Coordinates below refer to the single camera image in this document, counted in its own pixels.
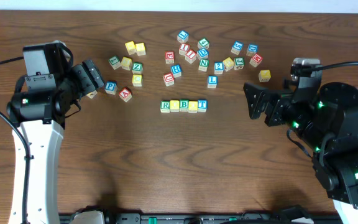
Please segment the yellow block cluster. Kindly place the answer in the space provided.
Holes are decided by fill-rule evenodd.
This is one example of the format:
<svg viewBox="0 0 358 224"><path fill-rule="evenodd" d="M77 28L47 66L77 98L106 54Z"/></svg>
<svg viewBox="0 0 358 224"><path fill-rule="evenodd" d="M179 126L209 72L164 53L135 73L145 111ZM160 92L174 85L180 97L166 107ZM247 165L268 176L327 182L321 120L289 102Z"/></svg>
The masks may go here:
<svg viewBox="0 0 358 224"><path fill-rule="evenodd" d="M224 66L224 71L225 72L228 72L231 69L233 69L234 65L235 65L235 63L234 63L233 59L230 58L230 57L228 57L228 58L223 60L223 66Z"/></svg>

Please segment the blue T block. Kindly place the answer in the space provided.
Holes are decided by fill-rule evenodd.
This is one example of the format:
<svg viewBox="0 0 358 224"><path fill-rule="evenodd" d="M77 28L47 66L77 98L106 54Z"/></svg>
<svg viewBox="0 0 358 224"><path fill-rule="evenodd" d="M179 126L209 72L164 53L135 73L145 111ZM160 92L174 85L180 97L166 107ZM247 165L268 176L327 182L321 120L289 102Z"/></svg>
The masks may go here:
<svg viewBox="0 0 358 224"><path fill-rule="evenodd" d="M207 100L198 100L198 112L206 112L208 109Z"/></svg>

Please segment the yellow O block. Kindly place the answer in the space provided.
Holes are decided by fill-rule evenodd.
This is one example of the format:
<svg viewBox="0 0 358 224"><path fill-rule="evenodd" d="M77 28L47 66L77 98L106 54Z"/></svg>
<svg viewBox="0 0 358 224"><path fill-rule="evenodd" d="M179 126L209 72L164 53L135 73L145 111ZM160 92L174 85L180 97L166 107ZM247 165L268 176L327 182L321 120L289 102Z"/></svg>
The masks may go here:
<svg viewBox="0 0 358 224"><path fill-rule="evenodd" d="M188 112L189 113L197 113L198 112L198 102L197 101L189 101L188 102Z"/></svg>

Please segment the green B block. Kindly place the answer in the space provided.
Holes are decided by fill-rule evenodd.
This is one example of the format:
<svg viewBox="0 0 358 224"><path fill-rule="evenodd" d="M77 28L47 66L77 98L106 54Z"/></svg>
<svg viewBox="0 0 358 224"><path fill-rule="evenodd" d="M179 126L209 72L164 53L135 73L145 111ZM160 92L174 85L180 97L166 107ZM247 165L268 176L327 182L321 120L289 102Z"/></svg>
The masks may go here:
<svg viewBox="0 0 358 224"><path fill-rule="evenodd" d="M188 112L189 100L180 100L180 112Z"/></svg>

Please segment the green R block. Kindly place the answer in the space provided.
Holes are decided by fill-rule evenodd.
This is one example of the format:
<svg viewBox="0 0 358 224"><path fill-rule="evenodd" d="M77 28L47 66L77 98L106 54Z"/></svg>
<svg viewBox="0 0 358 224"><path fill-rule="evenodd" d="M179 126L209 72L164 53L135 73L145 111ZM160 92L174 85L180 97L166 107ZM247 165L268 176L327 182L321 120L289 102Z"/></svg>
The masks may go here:
<svg viewBox="0 0 358 224"><path fill-rule="evenodd" d="M170 112L170 101L161 101L160 112L161 113L169 113Z"/></svg>

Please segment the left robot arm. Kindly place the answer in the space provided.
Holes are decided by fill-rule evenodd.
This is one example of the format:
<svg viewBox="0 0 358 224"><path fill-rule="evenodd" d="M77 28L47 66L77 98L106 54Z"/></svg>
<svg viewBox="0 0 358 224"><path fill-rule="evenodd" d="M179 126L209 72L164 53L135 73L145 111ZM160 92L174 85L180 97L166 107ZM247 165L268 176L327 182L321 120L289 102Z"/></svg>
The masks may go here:
<svg viewBox="0 0 358 224"><path fill-rule="evenodd" d="M52 67L26 59L26 92L17 90L7 105L14 126L14 190L9 223L59 223L58 157L65 120L72 105L96 93L104 80L92 60Z"/></svg>

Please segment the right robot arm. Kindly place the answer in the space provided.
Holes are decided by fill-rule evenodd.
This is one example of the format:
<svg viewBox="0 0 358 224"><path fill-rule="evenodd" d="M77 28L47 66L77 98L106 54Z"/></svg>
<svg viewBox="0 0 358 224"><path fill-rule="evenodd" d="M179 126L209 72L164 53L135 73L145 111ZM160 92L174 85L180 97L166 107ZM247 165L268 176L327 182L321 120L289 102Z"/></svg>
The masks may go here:
<svg viewBox="0 0 358 224"><path fill-rule="evenodd" d="M358 89L339 82L297 83L269 90L246 83L251 119L266 114L267 126L288 125L309 154L315 176L343 223L358 223Z"/></svg>

